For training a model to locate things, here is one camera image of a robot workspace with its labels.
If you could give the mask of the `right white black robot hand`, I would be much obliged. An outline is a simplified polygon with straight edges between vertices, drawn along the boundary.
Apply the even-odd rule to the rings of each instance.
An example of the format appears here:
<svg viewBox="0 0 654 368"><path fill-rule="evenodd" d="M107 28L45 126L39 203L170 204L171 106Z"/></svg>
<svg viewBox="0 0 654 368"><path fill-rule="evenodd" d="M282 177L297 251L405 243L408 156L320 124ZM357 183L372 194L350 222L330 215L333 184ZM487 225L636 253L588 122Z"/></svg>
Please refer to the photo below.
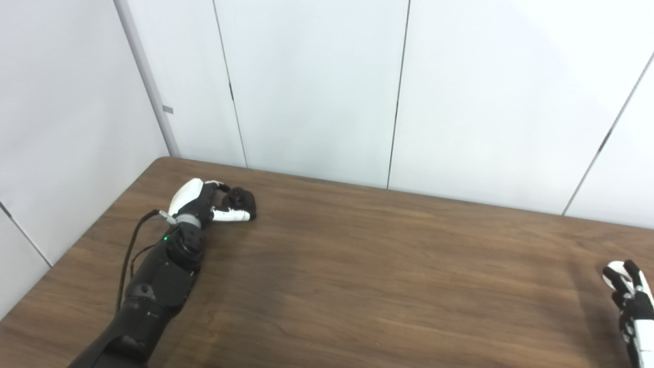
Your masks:
<svg viewBox="0 0 654 368"><path fill-rule="evenodd" d="M632 367L653 367L653 298L645 274L632 260L611 261L602 278L613 290L619 331Z"/></svg>

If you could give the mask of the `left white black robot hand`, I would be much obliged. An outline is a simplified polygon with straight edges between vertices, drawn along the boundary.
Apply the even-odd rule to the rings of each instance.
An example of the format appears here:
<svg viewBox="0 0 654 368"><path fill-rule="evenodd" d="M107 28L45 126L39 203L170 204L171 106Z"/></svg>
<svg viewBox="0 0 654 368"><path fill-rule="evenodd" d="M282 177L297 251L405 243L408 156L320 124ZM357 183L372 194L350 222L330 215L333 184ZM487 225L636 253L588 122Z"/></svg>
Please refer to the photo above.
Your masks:
<svg viewBox="0 0 654 368"><path fill-rule="evenodd" d="M256 219L252 192L219 181L190 179L173 196L166 217L170 224L190 223L203 228L211 222L237 223Z"/></svg>

